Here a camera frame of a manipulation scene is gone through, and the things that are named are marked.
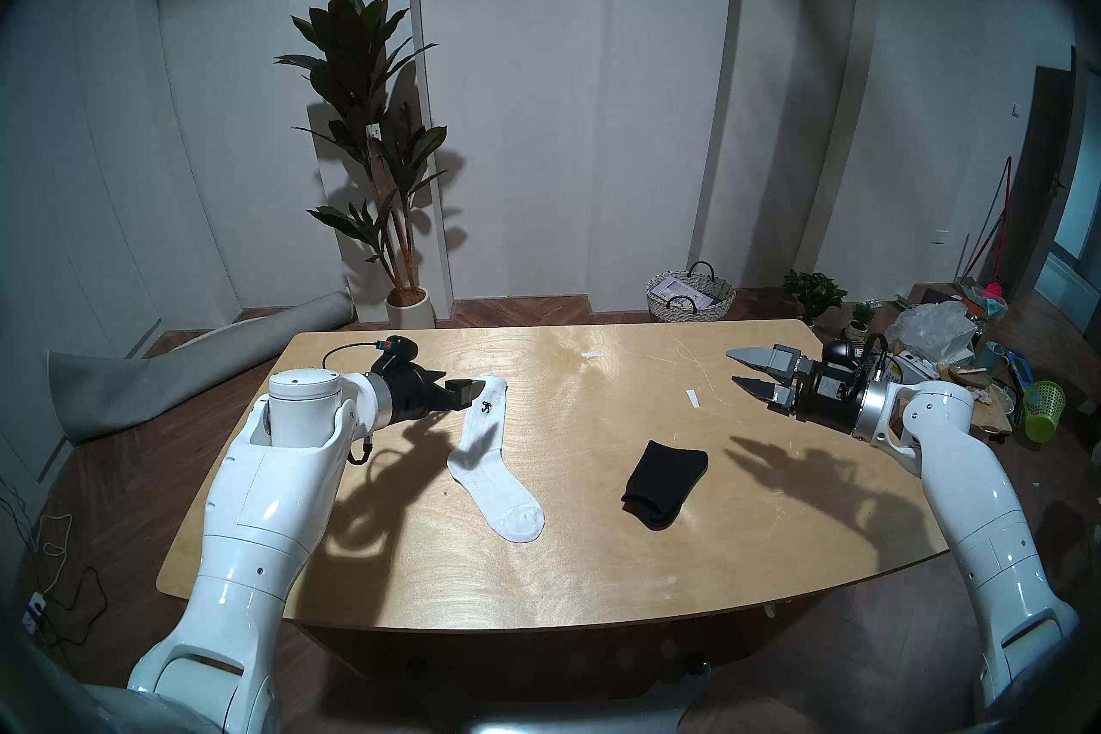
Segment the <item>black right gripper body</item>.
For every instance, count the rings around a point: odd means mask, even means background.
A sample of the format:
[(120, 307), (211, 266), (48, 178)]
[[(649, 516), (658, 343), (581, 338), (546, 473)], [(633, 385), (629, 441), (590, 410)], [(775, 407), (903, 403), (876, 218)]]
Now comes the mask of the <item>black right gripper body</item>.
[(866, 395), (866, 368), (859, 359), (800, 359), (794, 377), (794, 415), (798, 420), (855, 431)]

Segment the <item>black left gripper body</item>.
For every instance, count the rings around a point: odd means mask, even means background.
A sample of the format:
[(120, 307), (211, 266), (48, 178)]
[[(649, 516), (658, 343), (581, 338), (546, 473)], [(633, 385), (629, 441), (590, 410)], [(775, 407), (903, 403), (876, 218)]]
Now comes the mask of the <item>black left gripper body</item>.
[(373, 366), (371, 385), (378, 401), (375, 427), (419, 420), (437, 412), (449, 412), (449, 395), (438, 384), (445, 376), (445, 371), (422, 366), (396, 366), (386, 371)]

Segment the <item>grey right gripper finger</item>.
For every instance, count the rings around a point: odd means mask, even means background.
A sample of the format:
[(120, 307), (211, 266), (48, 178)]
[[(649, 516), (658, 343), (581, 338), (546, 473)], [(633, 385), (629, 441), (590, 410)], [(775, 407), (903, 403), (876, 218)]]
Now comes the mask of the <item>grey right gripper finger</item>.
[(753, 397), (766, 402), (771, 409), (792, 410), (794, 407), (794, 388), (791, 386), (757, 377), (732, 377), (732, 381)]
[(727, 357), (742, 365), (767, 374), (771, 377), (794, 377), (800, 370), (803, 353), (794, 347), (772, 346), (740, 347), (729, 350)]

